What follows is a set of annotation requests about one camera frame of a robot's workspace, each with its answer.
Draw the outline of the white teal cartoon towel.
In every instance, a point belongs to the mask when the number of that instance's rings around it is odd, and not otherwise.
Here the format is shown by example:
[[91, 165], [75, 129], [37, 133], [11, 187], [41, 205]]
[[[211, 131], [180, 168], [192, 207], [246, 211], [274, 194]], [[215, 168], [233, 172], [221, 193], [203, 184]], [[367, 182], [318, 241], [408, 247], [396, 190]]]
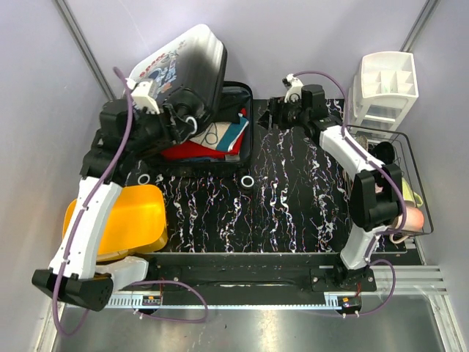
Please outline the white teal cartoon towel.
[[249, 121], [244, 117], [240, 118], [239, 123], [213, 122], [204, 132], [192, 137], [190, 141], [211, 150], [228, 153], [234, 149], [248, 125]]

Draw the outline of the white black space suitcase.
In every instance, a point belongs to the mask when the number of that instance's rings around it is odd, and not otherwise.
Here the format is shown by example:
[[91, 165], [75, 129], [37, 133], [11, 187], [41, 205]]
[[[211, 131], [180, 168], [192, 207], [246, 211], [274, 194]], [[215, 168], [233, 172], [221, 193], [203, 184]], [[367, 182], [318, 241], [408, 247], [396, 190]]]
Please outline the white black space suitcase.
[[[251, 122], [252, 92], [240, 82], [224, 81], [226, 61], [227, 50], [211, 29], [203, 23], [193, 26], [131, 70], [129, 78], [135, 81], [138, 93], [133, 99], [137, 111], [147, 107], [159, 113], [164, 104], [173, 105], [176, 111], [191, 116], [189, 139], [213, 122], [225, 122], [235, 108], [245, 107]], [[251, 163], [253, 130], [249, 124], [238, 157], [167, 161], [160, 154], [163, 150], [137, 150], [137, 137], [136, 155], [178, 177], [241, 175]]]

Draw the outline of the orange plastic bin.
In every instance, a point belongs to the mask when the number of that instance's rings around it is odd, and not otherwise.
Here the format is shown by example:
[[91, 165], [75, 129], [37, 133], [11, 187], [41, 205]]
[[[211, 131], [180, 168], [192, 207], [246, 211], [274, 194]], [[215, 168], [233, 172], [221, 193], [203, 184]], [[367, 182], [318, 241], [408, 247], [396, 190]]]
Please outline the orange plastic bin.
[[114, 203], [97, 251], [97, 261], [156, 252], [168, 242], [163, 194], [154, 185], [124, 187]]

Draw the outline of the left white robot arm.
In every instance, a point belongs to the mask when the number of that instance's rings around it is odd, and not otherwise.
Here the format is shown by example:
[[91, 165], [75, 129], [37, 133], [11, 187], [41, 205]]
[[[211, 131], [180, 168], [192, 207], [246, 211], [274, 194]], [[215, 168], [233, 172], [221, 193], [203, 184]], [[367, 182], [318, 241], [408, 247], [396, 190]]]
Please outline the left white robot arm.
[[32, 277], [54, 303], [95, 312], [132, 283], [142, 290], [158, 283], [143, 254], [168, 240], [163, 193], [151, 184], [128, 186], [126, 179], [138, 157], [183, 142], [198, 128], [192, 115], [169, 104], [140, 109], [124, 99], [105, 103], [99, 121], [78, 196], [65, 214], [62, 243]]

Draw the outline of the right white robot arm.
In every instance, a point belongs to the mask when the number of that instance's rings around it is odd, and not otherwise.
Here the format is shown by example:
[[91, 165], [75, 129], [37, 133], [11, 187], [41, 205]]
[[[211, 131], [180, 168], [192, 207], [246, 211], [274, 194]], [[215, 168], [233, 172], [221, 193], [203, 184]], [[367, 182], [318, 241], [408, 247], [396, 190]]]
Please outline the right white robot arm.
[[405, 216], [400, 168], [384, 164], [351, 137], [342, 120], [328, 112], [324, 89], [317, 84], [293, 87], [287, 96], [271, 98], [259, 124], [281, 130], [302, 128], [352, 178], [352, 229], [332, 274], [338, 289], [352, 289], [371, 265], [379, 239], [395, 220]]

